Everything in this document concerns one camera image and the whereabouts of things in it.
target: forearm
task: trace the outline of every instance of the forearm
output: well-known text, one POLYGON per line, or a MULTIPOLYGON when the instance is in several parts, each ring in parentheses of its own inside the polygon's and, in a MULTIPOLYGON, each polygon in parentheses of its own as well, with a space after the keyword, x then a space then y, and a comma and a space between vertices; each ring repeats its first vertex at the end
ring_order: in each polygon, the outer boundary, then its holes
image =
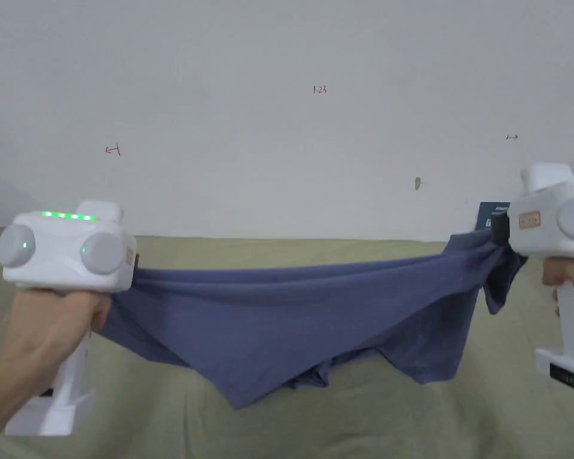
POLYGON ((8 420, 34 396, 39 376, 36 357, 0 360, 0 433, 8 420))

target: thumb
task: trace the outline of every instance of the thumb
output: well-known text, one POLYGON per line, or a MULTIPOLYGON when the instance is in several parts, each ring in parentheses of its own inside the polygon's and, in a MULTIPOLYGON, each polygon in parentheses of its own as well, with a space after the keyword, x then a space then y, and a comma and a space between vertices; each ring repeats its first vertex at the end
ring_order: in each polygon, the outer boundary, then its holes
POLYGON ((97 303, 93 308, 93 317, 91 318, 91 329, 94 332, 102 330, 111 309, 111 297, 108 295, 98 295, 97 303))
POLYGON ((567 278, 568 266, 572 262, 573 260, 567 258, 546 258, 542 283, 552 286, 563 284, 567 278))

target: orange label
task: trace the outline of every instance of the orange label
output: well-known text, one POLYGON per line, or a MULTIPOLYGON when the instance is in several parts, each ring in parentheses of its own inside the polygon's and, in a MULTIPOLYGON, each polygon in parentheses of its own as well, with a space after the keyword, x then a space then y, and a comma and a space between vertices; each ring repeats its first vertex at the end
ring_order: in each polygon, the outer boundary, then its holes
POLYGON ((519 230, 529 230, 540 226, 540 211, 519 213, 518 228, 519 230))
POLYGON ((132 249, 128 247, 128 250, 126 251, 126 263, 132 266, 133 261, 134 261, 134 252, 132 252, 132 249))

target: blue fabric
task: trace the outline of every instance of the blue fabric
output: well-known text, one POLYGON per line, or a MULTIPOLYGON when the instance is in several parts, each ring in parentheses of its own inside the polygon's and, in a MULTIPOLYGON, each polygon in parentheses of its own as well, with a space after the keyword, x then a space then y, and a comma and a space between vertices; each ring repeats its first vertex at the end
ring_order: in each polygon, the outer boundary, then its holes
POLYGON ((101 334, 191 367, 236 408, 287 384, 325 386, 335 365, 380 353, 419 383, 455 376, 477 293, 506 301, 526 258, 485 229, 442 254, 281 270, 136 270, 101 334))

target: bed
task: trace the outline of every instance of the bed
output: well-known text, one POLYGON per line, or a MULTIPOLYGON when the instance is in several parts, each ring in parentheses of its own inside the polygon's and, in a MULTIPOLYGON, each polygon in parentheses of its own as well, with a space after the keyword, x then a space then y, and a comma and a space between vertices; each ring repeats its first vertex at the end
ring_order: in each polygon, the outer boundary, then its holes
MULTIPOLYGON (((140 265, 287 267, 411 258, 442 243, 137 237, 140 265)), ((94 335, 85 382, 93 412, 70 437, 0 437, 0 459, 574 458, 574 391, 534 368, 561 344, 540 262, 491 316, 479 296, 454 380, 419 385, 381 357, 350 362, 327 388, 283 388, 234 410, 189 369, 151 363, 94 335)), ((0 346, 14 287, 0 270, 0 346)))

